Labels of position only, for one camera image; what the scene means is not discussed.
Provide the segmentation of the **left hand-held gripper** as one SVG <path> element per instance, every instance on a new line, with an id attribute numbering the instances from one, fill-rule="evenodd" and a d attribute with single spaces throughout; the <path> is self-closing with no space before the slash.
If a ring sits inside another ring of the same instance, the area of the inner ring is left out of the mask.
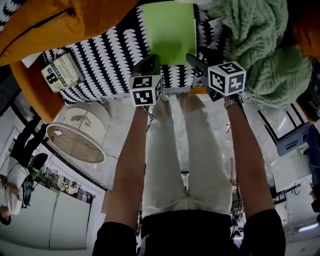
<path id="1" fill-rule="evenodd" d="M 138 62 L 129 78 L 129 92 L 135 107 L 155 106 L 163 92 L 160 58 L 157 54 Z"/>

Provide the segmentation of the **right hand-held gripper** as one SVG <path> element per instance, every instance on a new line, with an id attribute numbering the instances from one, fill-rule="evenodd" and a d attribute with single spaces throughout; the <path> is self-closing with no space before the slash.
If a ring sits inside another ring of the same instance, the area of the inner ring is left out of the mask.
<path id="1" fill-rule="evenodd" d="M 197 74 L 207 78 L 206 92 L 213 101 L 244 91 L 247 71 L 236 61 L 212 65 L 190 53 L 186 60 Z"/>

